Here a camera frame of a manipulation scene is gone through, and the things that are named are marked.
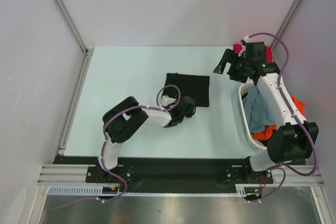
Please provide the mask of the black t shirt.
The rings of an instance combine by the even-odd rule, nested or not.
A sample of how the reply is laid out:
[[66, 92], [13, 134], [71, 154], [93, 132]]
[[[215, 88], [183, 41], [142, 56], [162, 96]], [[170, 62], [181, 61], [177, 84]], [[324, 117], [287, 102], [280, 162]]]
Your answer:
[[191, 97], [196, 106], [206, 108], [209, 107], [209, 83], [210, 76], [167, 73], [164, 85], [177, 86], [182, 97]]

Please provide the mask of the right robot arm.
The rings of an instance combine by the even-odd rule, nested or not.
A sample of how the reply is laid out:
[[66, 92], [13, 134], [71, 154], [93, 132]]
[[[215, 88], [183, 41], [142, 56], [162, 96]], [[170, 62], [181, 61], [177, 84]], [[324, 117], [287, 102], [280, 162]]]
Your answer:
[[303, 176], [304, 173], [290, 164], [315, 156], [314, 144], [319, 128], [316, 123], [308, 122], [293, 102], [278, 65], [267, 61], [265, 44], [247, 42], [240, 52], [226, 49], [213, 72], [223, 74], [227, 64], [230, 65], [227, 73], [231, 80], [241, 83], [249, 79], [253, 81], [265, 98], [277, 126], [267, 148], [245, 158], [243, 179], [254, 183], [261, 177], [261, 172], [282, 166]]

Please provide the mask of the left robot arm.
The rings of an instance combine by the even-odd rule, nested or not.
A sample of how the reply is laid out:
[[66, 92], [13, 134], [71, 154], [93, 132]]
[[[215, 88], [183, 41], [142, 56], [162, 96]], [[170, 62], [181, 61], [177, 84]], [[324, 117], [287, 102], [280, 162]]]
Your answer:
[[140, 105], [135, 97], [127, 97], [102, 118], [104, 143], [98, 163], [98, 176], [105, 182], [115, 178], [118, 158], [123, 143], [129, 140], [143, 124], [175, 127], [196, 112], [196, 100], [164, 96], [162, 107]]

